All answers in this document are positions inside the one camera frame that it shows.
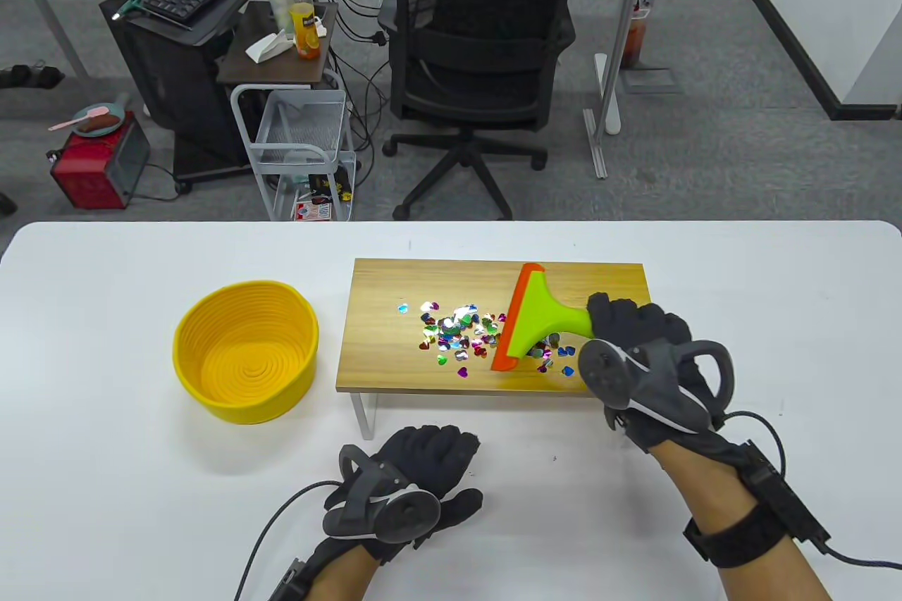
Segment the yellow woven basket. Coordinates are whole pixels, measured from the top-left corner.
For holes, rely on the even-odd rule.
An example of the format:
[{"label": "yellow woven basket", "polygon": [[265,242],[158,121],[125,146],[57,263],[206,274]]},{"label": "yellow woven basket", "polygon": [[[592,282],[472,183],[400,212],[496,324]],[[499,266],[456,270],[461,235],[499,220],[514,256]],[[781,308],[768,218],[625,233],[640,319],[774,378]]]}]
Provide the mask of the yellow woven basket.
[{"label": "yellow woven basket", "polygon": [[290,411],[316,373],[319,324],[296,289],[279,282],[226,286],[178,324],[172,361],[181,384],[229,423],[265,423]]}]

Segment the black wall trim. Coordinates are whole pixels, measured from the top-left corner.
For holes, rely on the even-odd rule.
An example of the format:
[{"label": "black wall trim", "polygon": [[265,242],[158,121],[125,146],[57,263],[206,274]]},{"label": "black wall trim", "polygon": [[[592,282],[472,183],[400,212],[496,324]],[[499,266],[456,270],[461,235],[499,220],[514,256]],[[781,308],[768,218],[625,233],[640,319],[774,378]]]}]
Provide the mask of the black wall trim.
[{"label": "black wall trim", "polygon": [[827,84],[827,80],[817,69],[815,63],[806,53],[798,38],[789,29],[786,21],[780,16],[776,6],[770,0],[751,0],[767,21],[774,35],[783,44],[789,58],[796,64],[798,72],[805,78],[815,98],[831,119],[890,119],[896,114],[894,105],[852,105],[840,103],[836,94]]}]

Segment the plate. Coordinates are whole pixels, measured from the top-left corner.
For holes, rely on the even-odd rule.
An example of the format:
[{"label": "plate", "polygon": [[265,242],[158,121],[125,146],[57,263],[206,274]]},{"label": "plate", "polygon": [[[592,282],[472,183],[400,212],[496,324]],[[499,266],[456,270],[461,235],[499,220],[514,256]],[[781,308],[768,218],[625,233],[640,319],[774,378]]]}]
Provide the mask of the plate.
[{"label": "plate", "polygon": [[97,131],[90,131],[86,134],[83,131],[78,131],[78,127],[83,124],[82,122],[80,122],[76,125],[72,133],[74,133],[76,136],[81,136],[84,138],[96,138],[98,136],[106,136],[107,134],[112,134],[113,131],[117,130],[117,128],[122,127],[123,122],[125,122],[125,109],[123,109],[121,105],[118,105],[116,103],[94,103],[87,107],[81,108],[80,111],[72,116],[72,119],[83,118],[85,117],[87,112],[90,111],[90,109],[99,108],[99,106],[106,106],[107,108],[109,108],[109,114],[116,115],[116,117],[119,118],[119,124],[113,124],[112,127],[102,128],[102,130]]}]

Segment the wooden board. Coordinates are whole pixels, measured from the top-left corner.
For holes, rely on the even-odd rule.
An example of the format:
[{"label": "wooden board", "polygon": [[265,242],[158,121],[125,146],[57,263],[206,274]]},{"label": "wooden board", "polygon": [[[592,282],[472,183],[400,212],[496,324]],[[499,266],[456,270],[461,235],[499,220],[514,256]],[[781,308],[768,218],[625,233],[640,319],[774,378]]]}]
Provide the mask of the wooden board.
[{"label": "wooden board", "polygon": [[[474,304],[480,314],[508,311],[523,263],[513,261],[441,261],[357,259],[351,297],[347,305],[345,336],[335,389],[339,392],[405,392],[405,394],[554,394],[586,395],[579,376],[567,378],[564,366],[576,369],[576,357],[552,359],[547,373],[537,372],[540,361],[522,359],[514,371],[490,369],[493,347],[486,359],[473,356],[455,361],[451,351],[439,352],[433,343],[419,349],[424,340],[420,320],[423,302],[437,302],[431,312],[437,320],[455,308]],[[605,291],[611,298],[651,302],[642,265],[599,263],[542,263],[548,270],[548,288],[558,301],[584,307],[591,294]],[[399,305],[408,304],[408,314]],[[586,339],[561,334],[561,345],[578,350]],[[439,366],[439,354],[448,357]],[[468,378],[457,369],[466,366]]]}]

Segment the black glove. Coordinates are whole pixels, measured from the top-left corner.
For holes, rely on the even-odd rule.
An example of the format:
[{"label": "black glove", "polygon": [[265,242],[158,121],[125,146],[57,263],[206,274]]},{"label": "black glove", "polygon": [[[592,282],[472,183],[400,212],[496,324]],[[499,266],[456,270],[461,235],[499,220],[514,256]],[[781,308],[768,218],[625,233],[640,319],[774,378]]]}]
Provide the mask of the black glove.
[{"label": "black glove", "polygon": [[[587,309],[592,318],[592,331],[595,337],[607,340],[623,350],[629,350],[651,340],[663,339],[673,345],[692,340],[692,333],[686,322],[676,314],[665,314],[658,305],[637,307],[635,302],[629,299],[612,301],[607,294],[595,294],[589,298]],[[724,411],[719,410],[715,396],[696,363],[693,360],[680,363],[677,373],[679,384],[698,397],[711,412],[715,425],[719,425],[718,421],[724,415]],[[714,431],[700,434],[681,433],[632,409],[615,411],[605,407],[605,418],[612,430],[616,424],[621,425],[629,439],[645,453],[648,453],[651,447],[670,440],[692,452],[727,465],[742,466],[747,462],[740,447]]]},{"label": "black glove", "polygon": [[[384,446],[372,457],[392,463],[400,473],[419,488],[431,492],[442,500],[460,483],[470,461],[479,449],[479,440],[471,433],[461,433],[454,425],[442,427],[435,425],[426,427],[405,427],[397,431],[386,441]],[[351,485],[357,481],[360,470],[354,472],[351,479],[336,488],[326,498],[326,510],[347,499]],[[483,506],[483,493],[475,488],[465,488],[453,498],[442,502],[441,517],[429,533],[416,539],[414,549],[432,537],[437,531],[457,526],[473,516]],[[388,563],[397,556],[409,543],[389,544],[379,540],[336,540],[328,538],[320,543],[310,558],[316,573],[325,568],[332,560],[358,545],[363,545],[378,562]]]}]

